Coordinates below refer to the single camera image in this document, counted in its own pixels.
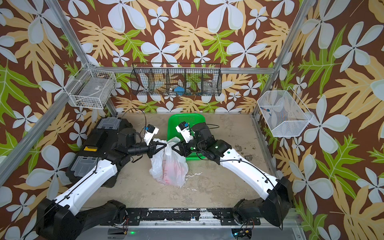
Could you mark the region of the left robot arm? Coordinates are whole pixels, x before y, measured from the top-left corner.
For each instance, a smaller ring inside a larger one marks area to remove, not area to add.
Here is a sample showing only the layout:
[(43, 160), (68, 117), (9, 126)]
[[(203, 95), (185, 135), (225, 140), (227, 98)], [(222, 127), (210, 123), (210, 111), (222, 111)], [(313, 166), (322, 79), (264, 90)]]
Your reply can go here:
[(63, 194), (53, 200), (45, 199), (38, 205), (36, 233), (46, 240), (75, 240), (82, 232), (102, 224), (126, 222), (126, 206), (116, 200), (82, 211), (86, 201), (110, 178), (130, 162), (133, 156), (144, 154), (152, 158), (167, 145), (153, 141), (159, 129), (145, 127), (144, 141), (136, 143), (136, 131), (125, 128), (117, 133), (118, 140), (108, 151), (106, 158), (96, 165)]

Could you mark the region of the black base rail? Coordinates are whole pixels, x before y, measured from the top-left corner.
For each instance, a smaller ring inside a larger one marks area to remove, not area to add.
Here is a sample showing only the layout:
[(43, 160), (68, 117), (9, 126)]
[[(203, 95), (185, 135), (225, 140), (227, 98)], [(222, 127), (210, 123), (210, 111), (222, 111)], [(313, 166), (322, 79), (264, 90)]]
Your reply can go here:
[(120, 224), (104, 226), (124, 227), (240, 227), (248, 220), (251, 226), (261, 224), (261, 214), (241, 217), (232, 208), (127, 208)]

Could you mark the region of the white plastic bag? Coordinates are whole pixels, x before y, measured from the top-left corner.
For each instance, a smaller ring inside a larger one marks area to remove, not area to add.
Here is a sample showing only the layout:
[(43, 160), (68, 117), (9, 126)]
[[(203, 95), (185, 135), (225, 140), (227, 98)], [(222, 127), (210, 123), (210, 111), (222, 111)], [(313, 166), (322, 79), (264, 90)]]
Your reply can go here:
[(154, 139), (154, 141), (167, 143), (167, 146), (151, 158), (152, 167), (149, 173), (160, 184), (175, 187), (183, 186), (189, 171), (186, 157), (180, 156), (172, 150), (172, 146), (180, 142), (180, 139), (174, 137), (169, 141), (160, 139)]

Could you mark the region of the blue object in basket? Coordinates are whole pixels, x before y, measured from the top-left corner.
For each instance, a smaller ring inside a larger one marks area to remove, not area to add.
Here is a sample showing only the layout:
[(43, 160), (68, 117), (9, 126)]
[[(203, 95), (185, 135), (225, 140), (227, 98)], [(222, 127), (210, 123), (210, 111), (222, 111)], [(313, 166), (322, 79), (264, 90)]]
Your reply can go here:
[(184, 95), (185, 92), (186, 92), (186, 90), (185, 90), (183, 87), (176, 87), (176, 88), (174, 89), (174, 93), (176, 93), (176, 94), (179, 95), (179, 96)]

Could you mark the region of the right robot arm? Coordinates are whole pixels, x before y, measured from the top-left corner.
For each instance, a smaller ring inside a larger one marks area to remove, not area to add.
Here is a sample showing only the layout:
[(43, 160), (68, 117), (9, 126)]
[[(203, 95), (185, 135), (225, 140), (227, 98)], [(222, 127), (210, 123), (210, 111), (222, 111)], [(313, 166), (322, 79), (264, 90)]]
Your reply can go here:
[(283, 227), (283, 221), (293, 207), (292, 183), (285, 177), (272, 176), (239, 154), (230, 144), (216, 140), (206, 123), (190, 127), (182, 122), (176, 130), (183, 139), (172, 149), (180, 156), (201, 154), (207, 160), (232, 171), (254, 189), (259, 198), (240, 200), (233, 207), (233, 218), (244, 224), (255, 218), (263, 218), (276, 227)]

